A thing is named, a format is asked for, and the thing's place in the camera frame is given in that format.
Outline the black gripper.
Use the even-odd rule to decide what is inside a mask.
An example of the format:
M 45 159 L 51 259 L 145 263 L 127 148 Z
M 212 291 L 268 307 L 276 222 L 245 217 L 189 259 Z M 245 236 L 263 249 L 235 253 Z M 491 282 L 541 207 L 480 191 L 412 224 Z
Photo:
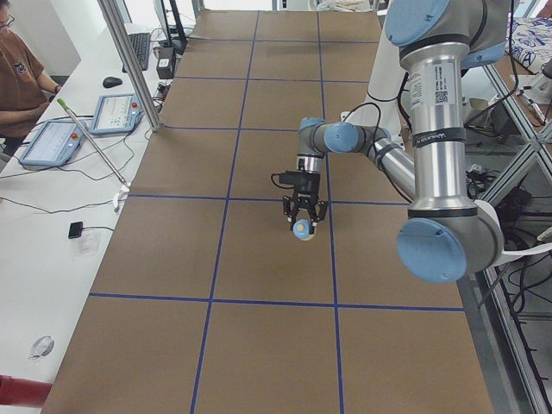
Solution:
M 310 216 L 312 223 L 320 223 L 327 213 L 327 202 L 319 199 L 320 178 L 319 172 L 296 172 L 301 176 L 300 182 L 293 186 L 292 196 L 283 196 L 283 212 L 289 223 L 297 221 L 297 215 L 304 210 Z

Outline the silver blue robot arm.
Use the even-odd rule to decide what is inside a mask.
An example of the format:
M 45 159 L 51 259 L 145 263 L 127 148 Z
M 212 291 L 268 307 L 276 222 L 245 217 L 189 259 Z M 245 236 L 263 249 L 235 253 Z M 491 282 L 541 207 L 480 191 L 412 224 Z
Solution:
M 512 1 L 395 1 L 384 33 L 409 77 L 411 154 L 380 123 L 361 126 L 306 117 L 298 129 L 297 167 L 279 175 L 293 193 L 283 211 L 291 232 L 311 239 L 328 205 L 319 197 L 329 153 L 368 157 L 411 199 L 398 233 L 398 256 L 416 277 L 454 282 L 498 263 L 504 243 L 490 204 L 467 195 L 461 74 L 505 51 Z

